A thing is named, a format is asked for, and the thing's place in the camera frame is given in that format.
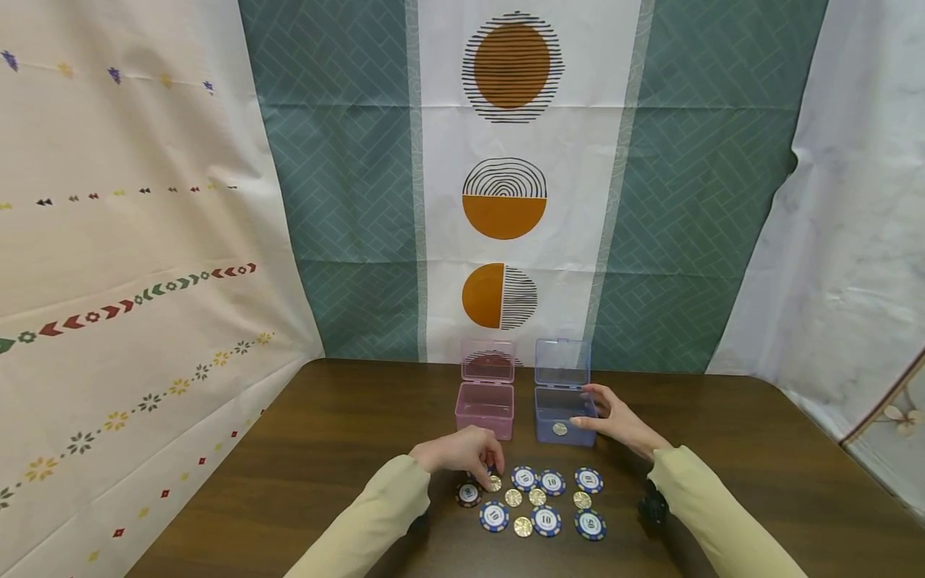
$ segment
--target clear plastic container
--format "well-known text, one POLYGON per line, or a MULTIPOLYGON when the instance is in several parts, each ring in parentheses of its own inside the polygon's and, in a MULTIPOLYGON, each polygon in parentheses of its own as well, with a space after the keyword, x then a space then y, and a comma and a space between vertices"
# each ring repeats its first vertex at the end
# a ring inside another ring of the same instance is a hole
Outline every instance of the clear plastic container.
POLYGON ((536 340, 536 439, 547 444, 593 446, 595 432, 578 429, 576 416, 598 417, 594 399, 581 386, 591 378, 591 344, 583 340, 536 340))
POLYGON ((511 439, 514 423, 514 344, 467 339, 462 344, 462 383, 456 398, 456 429, 478 425, 511 439))

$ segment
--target sleeve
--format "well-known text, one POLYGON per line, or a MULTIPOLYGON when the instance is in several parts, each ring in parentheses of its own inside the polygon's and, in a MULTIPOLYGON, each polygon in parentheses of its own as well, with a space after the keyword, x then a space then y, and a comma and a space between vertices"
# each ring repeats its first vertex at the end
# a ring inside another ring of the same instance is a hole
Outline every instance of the sleeve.
POLYGON ((655 451, 648 478, 721 578, 806 577, 780 544, 685 446, 655 451))
POLYGON ((430 474, 413 458, 393 458, 285 578, 362 578, 430 506, 429 483, 430 474))

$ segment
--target black object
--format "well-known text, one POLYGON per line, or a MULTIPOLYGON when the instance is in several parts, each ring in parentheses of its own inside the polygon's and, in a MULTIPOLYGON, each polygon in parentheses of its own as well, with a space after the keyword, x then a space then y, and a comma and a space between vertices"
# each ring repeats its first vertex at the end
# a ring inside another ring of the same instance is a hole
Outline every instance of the black object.
POLYGON ((646 480, 646 495, 636 507, 642 519, 652 525, 663 526, 668 519, 668 502, 652 480, 646 480))

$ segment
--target wooden table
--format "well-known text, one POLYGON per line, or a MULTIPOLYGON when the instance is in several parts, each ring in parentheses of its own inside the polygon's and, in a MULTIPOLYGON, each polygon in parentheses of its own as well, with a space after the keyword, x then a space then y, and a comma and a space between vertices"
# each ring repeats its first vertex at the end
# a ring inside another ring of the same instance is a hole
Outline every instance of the wooden table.
MULTIPOLYGON (((129 574, 132 578, 276 578, 385 461, 454 430, 459 367, 322 360, 306 365, 129 574)), ((593 449, 539 444, 533 380, 518 370, 508 471, 576 468, 604 477, 594 507, 604 541, 572 526, 571 492, 552 498, 554 538, 490 534, 453 498, 459 473, 433 477, 425 518, 370 576, 713 575, 671 519, 649 536, 635 507, 643 464, 599 439, 593 449)), ((747 377, 597 373, 671 442, 710 464, 809 576, 925 575, 925 531, 776 388, 747 377)), ((505 488, 511 487, 505 476, 505 488)), ((512 510, 524 515, 527 505, 512 510)))

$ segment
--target blue poker chip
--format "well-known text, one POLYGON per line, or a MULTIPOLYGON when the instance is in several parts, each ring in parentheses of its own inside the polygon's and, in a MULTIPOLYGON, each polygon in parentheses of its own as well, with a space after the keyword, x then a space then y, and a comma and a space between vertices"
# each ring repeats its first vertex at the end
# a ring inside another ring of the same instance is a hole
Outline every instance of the blue poker chip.
POLYGON ((591 468, 578 468, 575 472, 575 483, 588 494, 599 494, 604 489, 604 478, 597 470, 591 468))
POLYGON ((539 535, 552 538, 562 531, 562 517, 550 506, 536 506, 530 514, 533 529, 539 535))
POLYGON ((528 465, 519 465, 511 472, 511 483, 522 492, 529 492, 539 484, 537 473, 528 465))
POLYGON ((561 496, 565 493, 565 478, 555 470, 543 470, 539 475, 539 487, 548 496, 561 496))
POLYGON ((494 499, 482 504, 482 509, 478 512, 478 521, 489 532, 500 532, 508 527, 510 520, 508 509, 494 499))
POLYGON ((597 542, 607 535, 607 523, 594 510, 579 510, 575 513, 575 530, 585 540, 597 542))
MULTIPOLYGON (((489 466, 485 466, 485 468, 488 470, 488 475, 498 475, 498 468, 496 468, 495 466, 489 465, 489 466)), ((472 475, 472 472, 466 472, 465 474, 469 476, 470 480, 475 480, 475 476, 472 475)))

